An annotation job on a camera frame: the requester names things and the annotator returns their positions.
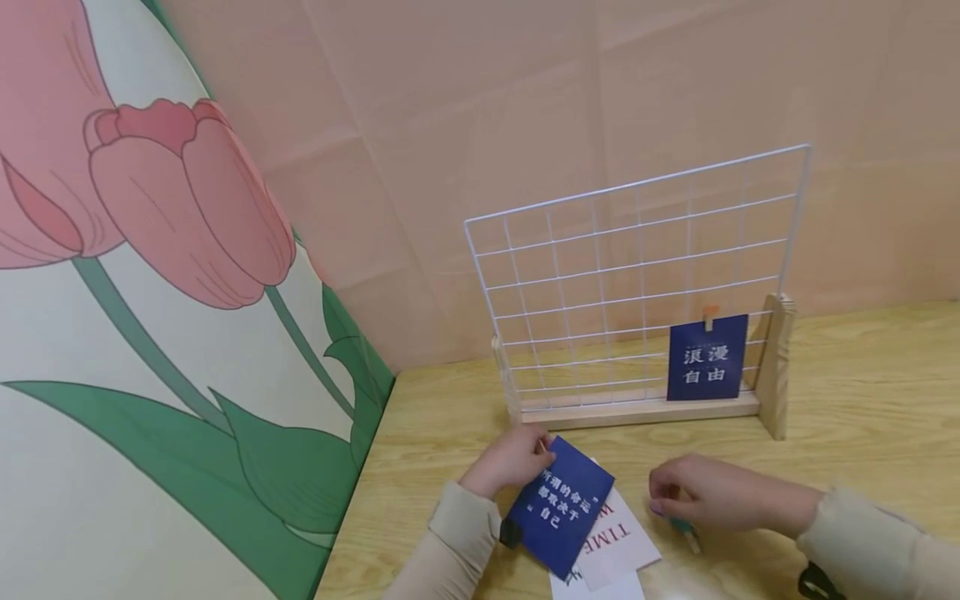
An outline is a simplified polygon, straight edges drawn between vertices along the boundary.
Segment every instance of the wooden base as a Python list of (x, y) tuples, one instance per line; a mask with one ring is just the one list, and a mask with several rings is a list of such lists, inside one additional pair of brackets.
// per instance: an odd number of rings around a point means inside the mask
[(637, 400), (606, 404), (565, 406), (522, 413), (525, 423), (540, 423), (547, 429), (579, 429), (672, 420), (748, 417), (760, 412), (753, 392), (729, 400)]
[[(508, 394), (508, 407), (514, 421), (542, 423), (550, 429), (575, 429), (673, 420), (721, 419), (758, 415), (775, 440), (786, 438), (787, 367), (790, 334), (796, 308), (787, 296), (771, 294), (764, 303), (764, 312), (752, 341), (762, 344), (747, 346), (746, 364), (757, 365), (744, 371), (740, 396), (719, 400), (660, 399), (665, 390), (648, 391), (643, 400), (637, 390), (605, 391), (567, 396), (552, 396), (549, 406), (519, 401)], [(493, 339), (493, 350), (504, 385), (511, 378), (505, 369), (502, 346)]]

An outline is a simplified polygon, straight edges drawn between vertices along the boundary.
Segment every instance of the wire grid panel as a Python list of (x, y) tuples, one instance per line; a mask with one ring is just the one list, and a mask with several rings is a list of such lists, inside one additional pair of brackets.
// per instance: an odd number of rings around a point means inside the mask
[[(467, 219), (520, 412), (663, 400), (670, 327), (783, 290), (809, 145)], [(745, 382), (765, 332), (748, 341)]]

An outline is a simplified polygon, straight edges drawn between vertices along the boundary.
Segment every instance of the white card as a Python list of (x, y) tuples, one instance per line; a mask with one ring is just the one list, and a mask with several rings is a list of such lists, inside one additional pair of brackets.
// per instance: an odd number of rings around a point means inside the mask
[(577, 558), (591, 591), (609, 586), (627, 573), (660, 560), (660, 552), (613, 488)]
[(553, 600), (643, 600), (643, 588), (636, 573), (627, 573), (599, 591), (590, 591), (576, 566), (564, 580), (550, 573)]

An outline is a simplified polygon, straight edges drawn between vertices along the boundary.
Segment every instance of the sleeve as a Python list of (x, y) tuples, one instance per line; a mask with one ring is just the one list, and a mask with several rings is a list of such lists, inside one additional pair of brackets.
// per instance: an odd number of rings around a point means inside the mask
[(448, 481), (420, 545), (384, 600), (469, 600), (499, 531), (495, 504)]
[(851, 599), (947, 600), (960, 590), (960, 548), (847, 490), (824, 496), (797, 547)]

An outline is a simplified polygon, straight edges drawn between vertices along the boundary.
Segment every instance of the pink backdrop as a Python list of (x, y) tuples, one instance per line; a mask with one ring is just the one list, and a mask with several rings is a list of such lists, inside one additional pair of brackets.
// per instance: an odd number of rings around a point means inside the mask
[(465, 218), (796, 143), (803, 313), (960, 287), (953, 0), (161, 4), (395, 369), (490, 353)]

